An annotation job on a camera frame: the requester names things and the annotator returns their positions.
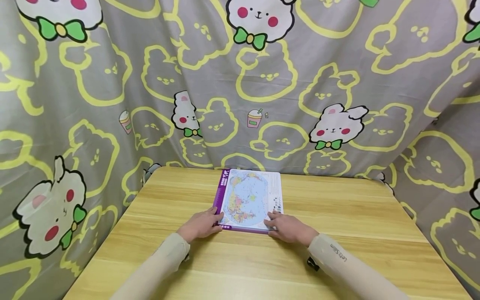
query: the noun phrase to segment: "light wood surface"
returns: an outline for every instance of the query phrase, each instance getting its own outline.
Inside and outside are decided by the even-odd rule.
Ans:
[[[108,299],[192,214],[211,207],[220,170],[158,169],[65,299]],[[389,190],[362,179],[281,175],[284,209],[330,235],[412,299],[470,299]],[[192,244],[191,259],[154,299],[354,299],[308,252],[267,235],[224,230]]]

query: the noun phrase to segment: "arm sleeve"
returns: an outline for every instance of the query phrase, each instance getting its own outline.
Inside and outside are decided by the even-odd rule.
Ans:
[[[159,283],[178,270],[189,251],[190,245],[180,235],[171,234],[110,299],[150,299]]]
[[[315,263],[336,282],[345,284],[361,299],[407,300],[408,296],[380,273],[348,253],[331,237],[320,234],[310,244]]]

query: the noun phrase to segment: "curtain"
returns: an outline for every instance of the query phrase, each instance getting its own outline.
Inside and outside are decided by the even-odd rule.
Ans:
[[[62,297],[164,166],[378,180],[480,297],[475,1],[1,1],[2,297]]]

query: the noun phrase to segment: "white bunny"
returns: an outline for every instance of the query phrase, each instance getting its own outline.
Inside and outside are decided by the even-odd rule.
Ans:
[[[338,150],[342,144],[356,138],[363,130],[362,118],[369,110],[358,106],[345,110],[337,103],[324,109],[320,120],[310,132],[310,141],[316,143],[316,150],[331,148]]]
[[[86,217],[85,182],[78,171],[65,168],[63,157],[55,157],[53,181],[37,183],[13,212],[26,229],[27,258],[44,258],[60,245],[65,250],[73,232]]]
[[[142,176],[142,186],[147,183],[147,180],[150,179],[150,176],[152,176],[153,172],[155,172],[155,170],[161,167],[162,166],[160,164],[153,164],[148,168],[148,170],[144,169],[144,175]]]
[[[188,92],[178,92],[173,98],[175,99],[175,108],[173,109],[172,122],[175,127],[182,129],[183,135],[186,137],[193,135],[202,137],[202,131],[195,116],[197,108],[190,101]]]
[[[465,35],[463,41],[465,43],[475,43],[480,41],[480,5],[477,5],[477,0],[472,0],[470,8],[465,15],[465,20],[473,25]]]
[[[468,17],[473,23],[480,22],[480,5],[477,5],[476,2],[477,0],[472,0],[468,11]]]
[[[470,215],[472,218],[480,222],[480,178],[477,178],[473,183],[473,188],[470,190],[470,196],[477,205],[470,209]]]
[[[392,187],[390,186],[390,184],[388,184],[386,181],[385,181],[385,174],[383,172],[380,172],[378,173],[377,177],[376,177],[377,180],[383,182],[383,184],[390,190],[390,192],[392,193],[393,196],[395,196],[395,191],[392,189]]]
[[[235,43],[247,43],[261,51],[266,43],[283,39],[295,23],[295,1],[228,0],[227,21],[237,30]]]
[[[40,35],[47,41],[68,37],[83,43],[87,30],[103,22],[99,0],[16,0],[20,13],[38,23]]]

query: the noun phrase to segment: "purple frame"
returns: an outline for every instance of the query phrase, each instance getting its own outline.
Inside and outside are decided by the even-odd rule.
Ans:
[[[216,191],[215,199],[213,201],[213,206],[216,206],[215,214],[220,214],[223,205],[223,197],[225,196],[225,192],[227,191],[227,182],[228,177],[230,176],[231,169],[224,169],[222,170],[222,175],[220,176],[220,181],[218,182],[218,188]],[[243,228],[243,227],[236,227],[231,225],[225,224],[217,224],[220,225],[223,229],[232,230],[232,231],[240,231],[240,232],[251,232],[251,233],[260,233],[260,234],[268,234],[267,229],[253,229],[253,228]]]

